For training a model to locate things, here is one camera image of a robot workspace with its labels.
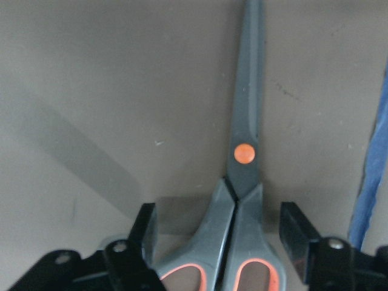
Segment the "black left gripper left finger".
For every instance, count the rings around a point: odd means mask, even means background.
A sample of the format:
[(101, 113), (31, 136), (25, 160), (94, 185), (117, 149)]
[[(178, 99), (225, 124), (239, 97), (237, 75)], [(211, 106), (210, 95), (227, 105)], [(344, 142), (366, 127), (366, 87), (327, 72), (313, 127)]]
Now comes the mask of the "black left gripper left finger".
[(102, 252), (113, 290), (165, 290), (152, 268), (157, 236), (156, 204), (141, 206), (126, 239), (108, 244)]

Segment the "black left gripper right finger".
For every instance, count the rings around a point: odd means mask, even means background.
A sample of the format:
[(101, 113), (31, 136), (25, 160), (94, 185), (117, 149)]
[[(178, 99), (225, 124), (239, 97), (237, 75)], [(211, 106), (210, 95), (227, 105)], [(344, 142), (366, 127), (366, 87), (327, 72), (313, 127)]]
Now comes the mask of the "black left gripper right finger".
[(323, 237), (294, 202), (282, 202), (279, 237), (303, 284), (309, 290), (355, 290), (351, 246)]

